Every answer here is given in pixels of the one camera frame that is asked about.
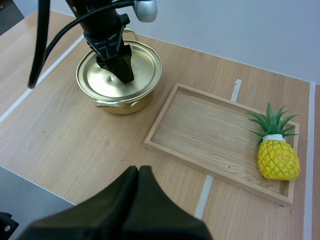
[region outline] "tray rim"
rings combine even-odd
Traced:
[[[166,157],[169,157],[171,159],[174,159],[176,161],[178,161],[179,163],[182,163],[184,165],[187,165],[187,166],[191,166],[192,168],[202,172],[202,173],[205,173],[207,175],[210,175],[210,176],[214,176],[216,177],[217,179],[220,179],[228,184],[231,184],[233,186],[236,186],[238,188],[241,188],[243,190],[246,190],[252,194],[255,194],[259,197],[262,197],[264,199],[267,199],[269,201],[272,201],[274,203],[277,203],[281,206],[290,206],[293,204],[293,201],[294,201],[294,189],[295,189],[295,181],[294,180],[291,180],[289,181],[289,186],[288,186],[288,189],[287,189],[287,196],[286,195],[282,195],[280,193],[277,193],[277,192],[274,192],[270,189],[267,189],[263,186],[260,186],[258,184],[255,184],[253,182],[250,182],[250,181],[247,181],[247,180],[244,180],[240,177],[235,177],[233,176],[232,174],[230,173],[227,173],[223,170],[220,170],[220,169],[217,169],[215,167],[209,167],[209,166],[205,166],[204,163],[202,163],[201,161],[198,161],[196,159],[192,159],[191,157],[188,157],[182,153],[179,153],[179,152],[176,152],[175,150],[172,150],[168,147],[165,147],[165,146],[162,146],[158,143],[155,143],[153,142],[153,138],[155,136],[155,134],[157,133],[157,130],[167,112],[167,110],[169,109],[169,106],[171,105],[172,101],[174,100],[176,94],[178,91],[183,91],[183,92],[192,92],[195,94],[195,96],[203,96],[204,97],[207,97],[210,99],[215,99],[215,100],[218,100],[218,101],[221,101],[221,102],[224,102],[226,104],[230,104],[230,105],[233,105],[235,107],[238,107],[238,108],[241,108],[241,109],[244,109],[248,112],[254,112],[254,113],[257,113],[257,114],[260,114],[260,115],[266,115],[265,112],[262,112],[262,111],[259,111],[259,110],[256,110],[254,108],[251,108],[251,107],[248,107],[248,106],[245,106],[245,105],[242,105],[242,104],[239,104],[239,103],[236,103],[234,101],[230,101],[230,100],[227,100],[227,99],[224,99],[222,97],[219,97],[219,96],[216,96],[216,95],[213,95],[213,94],[210,94],[210,93],[207,93],[207,92],[204,92],[204,91],[201,91],[201,90],[198,90],[198,89],[195,89],[193,87],[189,87],[189,86],[186,86],[186,85],[183,85],[183,84],[180,84],[180,83],[176,83],[175,86],[173,87],[169,97],[167,98],[163,108],[161,109],[158,117],[156,118],[155,122],[153,123],[152,127],[151,127],[151,130],[150,132],[148,133],[145,141],[144,141],[144,144],[146,145],[147,148],[155,151],[155,152],[158,152],[162,155],[165,155]],[[290,125],[294,125],[294,133],[295,134],[298,134],[298,135],[295,135],[294,138],[293,138],[293,149],[296,151],[296,153],[298,153],[298,143],[299,143],[299,129],[300,129],[300,124],[297,123],[297,122],[293,122],[293,121],[289,121],[288,124]]]

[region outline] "black cable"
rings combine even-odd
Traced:
[[[36,31],[36,45],[28,88],[33,89],[38,81],[42,67],[45,63],[45,54],[48,38],[50,17],[50,0],[38,1],[38,23]]]
[[[115,2],[110,3],[107,6],[103,6],[103,7],[100,7],[98,9],[91,10],[90,12],[87,12],[85,15],[82,15],[81,17],[78,17],[77,19],[75,19],[72,22],[70,22],[69,24],[67,24],[62,30],[60,30],[58,32],[58,34],[53,38],[53,40],[50,42],[50,44],[46,48],[45,57],[44,57],[44,61],[42,61],[42,65],[36,65],[35,69],[34,69],[34,66],[32,66],[31,73],[37,71],[38,75],[31,75],[30,74],[28,87],[30,89],[33,89],[36,86],[37,81],[38,81],[38,77],[39,77],[39,75],[41,73],[41,70],[42,70],[42,67],[43,67],[45,61],[47,60],[49,54],[51,53],[52,49],[56,46],[56,44],[63,37],[63,35],[65,35],[71,28],[73,28],[75,25],[81,23],[86,18],[89,18],[92,15],[95,15],[97,13],[103,12],[103,11],[108,10],[108,9],[119,9],[119,8],[124,8],[124,7],[132,6],[132,5],[134,5],[134,0],[123,0],[123,1],[119,0],[119,1],[115,1]]]

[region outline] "yellow pineapple body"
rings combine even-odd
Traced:
[[[301,171],[296,151],[281,140],[267,140],[261,144],[258,166],[265,178],[273,180],[294,180]]]

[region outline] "white tape line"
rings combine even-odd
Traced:
[[[202,192],[201,192],[201,195],[199,198],[199,202],[198,202],[198,205],[196,206],[196,210],[195,210],[195,214],[194,214],[194,217],[196,219],[199,219],[199,220],[202,219],[213,181],[214,181],[213,176],[210,176],[210,175],[206,176],[205,182],[203,184]]]
[[[241,87],[241,82],[242,82],[242,80],[240,80],[240,79],[237,79],[235,81],[235,85],[234,85],[233,92],[231,95],[231,101],[233,101],[233,102],[237,101],[237,97],[238,97],[239,90]],[[210,176],[210,175],[206,176],[203,187],[202,187],[201,195],[199,198],[199,202],[198,202],[198,205],[196,206],[196,210],[195,210],[195,214],[194,214],[194,217],[199,220],[202,219],[202,216],[204,214],[207,200],[208,200],[209,193],[210,193],[210,189],[211,189],[211,185],[212,185],[213,181],[214,181],[213,176]]]
[[[239,94],[239,90],[240,90],[240,86],[241,86],[242,80],[237,79],[235,81],[235,86],[231,95],[231,101],[236,102],[237,101],[237,97]]]
[[[313,207],[314,148],[315,148],[315,101],[316,101],[316,84],[314,82],[311,82],[310,90],[309,90],[308,142],[306,146],[303,240],[312,240],[312,207]]]
[[[80,36],[38,79],[37,85],[74,49],[84,36]],[[29,95],[31,89],[27,89],[9,108],[0,116],[0,123]]]
[[[20,177],[20,178],[22,178],[22,179],[24,179],[24,180],[28,181],[29,183],[32,183],[32,184],[36,185],[37,187],[39,187],[39,188],[41,188],[41,189],[43,189],[43,190],[46,190],[47,192],[49,192],[49,193],[51,193],[51,194],[53,194],[53,195],[57,196],[58,198],[60,198],[60,199],[62,199],[62,200],[65,200],[66,202],[68,202],[68,203],[70,203],[70,204],[72,204],[72,205],[74,205],[74,206],[75,206],[75,204],[74,204],[73,202],[70,202],[70,201],[68,201],[68,200],[64,199],[63,197],[61,197],[61,196],[59,196],[59,195],[57,195],[57,194],[53,193],[52,191],[49,191],[48,189],[45,189],[44,187],[42,187],[42,186],[40,186],[40,185],[38,185],[38,184],[34,183],[33,181],[30,181],[30,180],[26,179],[25,177],[20,176],[19,174],[16,174],[15,172],[10,171],[9,169],[6,169],[6,168],[5,168],[5,167],[3,167],[3,166],[0,166],[0,168],[3,168],[3,169],[5,169],[5,170],[9,171],[10,173],[13,173],[14,175],[17,175],[18,177]]]

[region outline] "white wall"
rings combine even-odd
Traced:
[[[128,27],[139,34],[320,84],[319,0],[157,0],[153,23]],[[71,14],[65,0],[54,11]]]
[[[38,9],[38,0],[13,0],[24,17]]]

